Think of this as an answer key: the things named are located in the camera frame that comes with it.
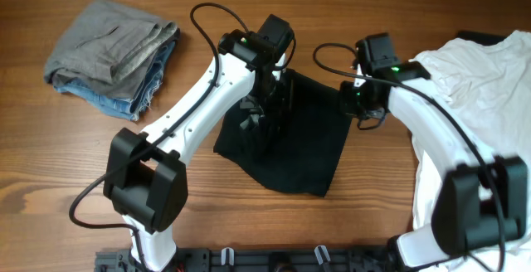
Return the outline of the black shorts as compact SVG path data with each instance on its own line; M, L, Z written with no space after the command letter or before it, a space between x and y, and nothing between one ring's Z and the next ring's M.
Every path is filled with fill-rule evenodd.
M339 92L289 70L292 109L258 125L238 103L225 114L213 151L240 166L263 187L325 197L339 164L352 120L339 111Z

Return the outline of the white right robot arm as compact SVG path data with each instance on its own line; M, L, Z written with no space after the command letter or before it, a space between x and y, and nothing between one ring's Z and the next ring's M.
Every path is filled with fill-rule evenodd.
M387 268L419 271L472 260L490 271L507 271L508 243L527 230L528 167L519 156L503 156L472 134L422 77L345 81L343 111L364 120L399 119L435 164L441 185L431 219L388 243Z

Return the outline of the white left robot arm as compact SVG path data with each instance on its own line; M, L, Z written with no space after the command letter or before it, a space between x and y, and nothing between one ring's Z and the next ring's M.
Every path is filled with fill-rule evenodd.
M140 133L113 138L104 194L127 227L137 269L162 271L177 253L173 222L188 199L186 168L201 142L259 79L232 53L214 56L198 82L161 118Z

